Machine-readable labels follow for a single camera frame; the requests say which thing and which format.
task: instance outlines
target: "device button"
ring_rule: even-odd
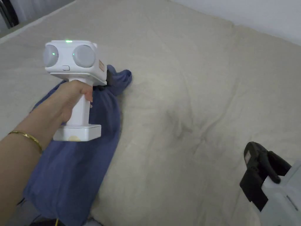
[[[63,66],[63,71],[69,71],[70,67],[69,66]]]

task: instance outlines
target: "stain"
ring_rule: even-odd
[[[79,142],[79,141],[81,141],[81,140],[78,138],[78,136],[70,136],[70,137],[68,138],[68,141],[77,141],[77,142]]]

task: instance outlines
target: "handheld device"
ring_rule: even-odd
[[[107,85],[107,65],[97,44],[90,41],[55,40],[45,45],[45,70],[66,81],[79,80],[91,86]],[[101,125],[89,124],[90,102],[84,95],[72,110],[70,120],[53,140],[89,141],[101,136]]]

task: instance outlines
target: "label sticker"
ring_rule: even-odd
[[[246,156],[245,156],[245,162],[246,164],[248,164],[248,162],[250,161],[250,158],[251,158],[251,154],[250,154],[250,151],[248,150]]]
[[[99,60],[99,68],[104,72],[104,64]]]

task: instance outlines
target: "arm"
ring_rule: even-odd
[[[60,125],[70,119],[82,94],[92,101],[91,86],[77,80],[62,84],[15,130],[34,136],[45,149]],[[7,135],[0,141],[0,225],[9,219],[22,199],[22,192],[39,158],[38,145],[20,134]]]

